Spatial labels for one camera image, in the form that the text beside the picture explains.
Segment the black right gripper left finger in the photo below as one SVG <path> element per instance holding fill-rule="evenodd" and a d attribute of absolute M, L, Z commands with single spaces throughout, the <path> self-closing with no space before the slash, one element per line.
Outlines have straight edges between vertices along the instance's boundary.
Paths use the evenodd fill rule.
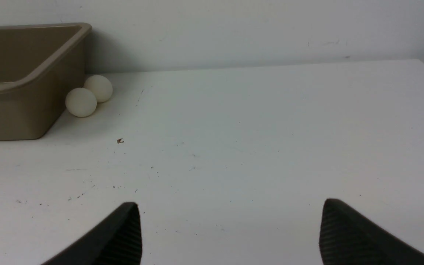
<path fill-rule="evenodd" d="M 122 203 L 45 265 L 139 265 L 142 234 L 138 205 Z"/>

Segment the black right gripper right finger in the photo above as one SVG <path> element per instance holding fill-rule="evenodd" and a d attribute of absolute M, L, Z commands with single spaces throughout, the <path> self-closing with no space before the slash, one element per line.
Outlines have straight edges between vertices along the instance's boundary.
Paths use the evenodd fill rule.
<path fill-rule="evenodd" d="M 319 251 L 325 265 L 424 265 L 424 253 L 336 198 L 323 205 Z"/>

